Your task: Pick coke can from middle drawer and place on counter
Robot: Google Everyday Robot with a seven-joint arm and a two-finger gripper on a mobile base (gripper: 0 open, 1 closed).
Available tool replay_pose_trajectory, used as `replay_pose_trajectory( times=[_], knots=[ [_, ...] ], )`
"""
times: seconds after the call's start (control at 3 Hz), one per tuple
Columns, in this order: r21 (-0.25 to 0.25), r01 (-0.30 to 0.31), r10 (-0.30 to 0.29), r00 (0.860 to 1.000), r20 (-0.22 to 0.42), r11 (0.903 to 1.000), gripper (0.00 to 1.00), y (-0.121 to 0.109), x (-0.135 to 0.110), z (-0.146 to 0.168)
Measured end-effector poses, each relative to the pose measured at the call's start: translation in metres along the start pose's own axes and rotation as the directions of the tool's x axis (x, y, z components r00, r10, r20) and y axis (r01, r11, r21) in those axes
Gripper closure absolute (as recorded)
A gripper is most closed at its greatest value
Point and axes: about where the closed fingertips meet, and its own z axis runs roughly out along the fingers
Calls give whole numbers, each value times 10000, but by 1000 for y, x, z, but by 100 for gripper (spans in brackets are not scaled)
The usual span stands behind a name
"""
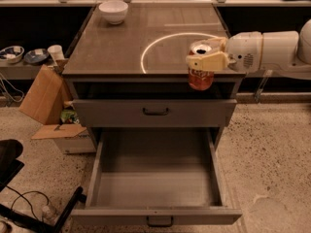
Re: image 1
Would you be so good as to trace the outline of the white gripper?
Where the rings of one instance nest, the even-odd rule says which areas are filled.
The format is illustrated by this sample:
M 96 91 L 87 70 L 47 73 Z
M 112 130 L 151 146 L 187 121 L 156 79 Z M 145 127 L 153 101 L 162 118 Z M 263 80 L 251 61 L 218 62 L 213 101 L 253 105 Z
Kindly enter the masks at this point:
M 224 50 L 229 57 L 229 68 L 237 72 L 256 72 L 259 69 L 262 34 L 239 33 L 228 39 L 216 37 L 196 41 L 190 45 L 191 51 Z M 193 54 L 186 57 L 188 66 L 197 71 L 218 72 L 228 65 L 227 54 L 218 51 L 211 54 Z

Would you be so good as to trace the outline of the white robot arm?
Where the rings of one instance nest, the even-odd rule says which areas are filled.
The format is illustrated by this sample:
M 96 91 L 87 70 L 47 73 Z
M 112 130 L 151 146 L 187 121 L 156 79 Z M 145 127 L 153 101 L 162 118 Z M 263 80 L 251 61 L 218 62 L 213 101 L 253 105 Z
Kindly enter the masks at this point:
M 311 20 L 299 32 L 242 32 L 229 39 L 216 37 L 194 42 L 186 62 L 193 71 L 264 70 L 302 73 L 307 78 L 311 65 Z

